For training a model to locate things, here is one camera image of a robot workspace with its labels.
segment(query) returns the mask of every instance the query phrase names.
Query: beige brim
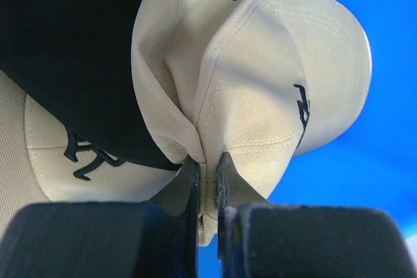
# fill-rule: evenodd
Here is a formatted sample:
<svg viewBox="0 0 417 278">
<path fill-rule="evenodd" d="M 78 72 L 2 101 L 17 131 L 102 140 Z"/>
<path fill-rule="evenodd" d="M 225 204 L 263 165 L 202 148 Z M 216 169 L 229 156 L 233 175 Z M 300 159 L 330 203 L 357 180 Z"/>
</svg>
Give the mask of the beige brim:
<svg viewBox="0 0 417 278">
<path fill-rule="evenodd" d="M 64 126 L 0 71 L 0 237 L 14 214 L 27 204 L 49 201 L 148 200 L 175 172 L 125 163 L 107 163 L 89 173 L 86 182 L 73 172 L 96 157 L 64 156 Z"/>
<path fill-rule="evenodd" d="M 323 146 L 359 116 L 371 81 L 371 50 L 358 20 L 334 0 L 269 0 L 304 65 L 310 111 L 295 156 Z"/>
</svg>

